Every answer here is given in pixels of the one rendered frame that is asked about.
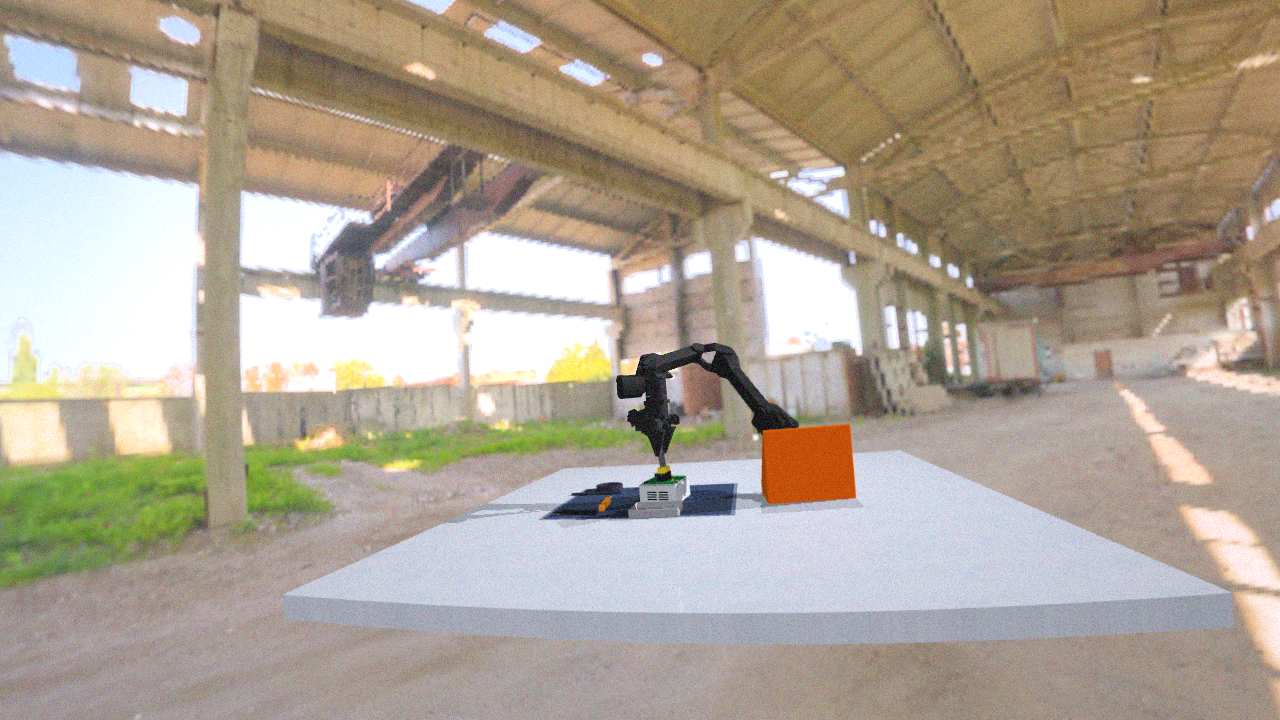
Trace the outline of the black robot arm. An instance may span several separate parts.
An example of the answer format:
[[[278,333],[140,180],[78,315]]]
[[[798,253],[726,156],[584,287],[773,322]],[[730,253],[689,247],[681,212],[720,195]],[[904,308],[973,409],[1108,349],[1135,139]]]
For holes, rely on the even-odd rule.
[[[701,357],[701,354],[712,351],[716,351],[716,356],[710,364]],[[742,401],[753,411],[754,416],[751,424],[756,428],[758,433],[762,433],[762,430],[799,427],[799,421],[790,416],[788,413],[785,413],[778,405],[768,404],[765,401],[756,387],[753,386],[753,382],[749,380],[748,375],[742,372],[737,354],[733,348],[726,345],[694,343],[669,354],[644,354],[639,359],[636,375],[617,375],[617,395],[620,398],[640,398],[643,397],[643,393],[645,393],[646,397],[667,395],[666,379],[673,378],[673,375],[669,374],[669,370],[690,363],[696,363],[707,372],[713,372],[730,380],[733,388],[742,397]],[[631,427],[635,427],[637,420],[650,419],[646,404],[643,410],[630,410],[627,418]]]

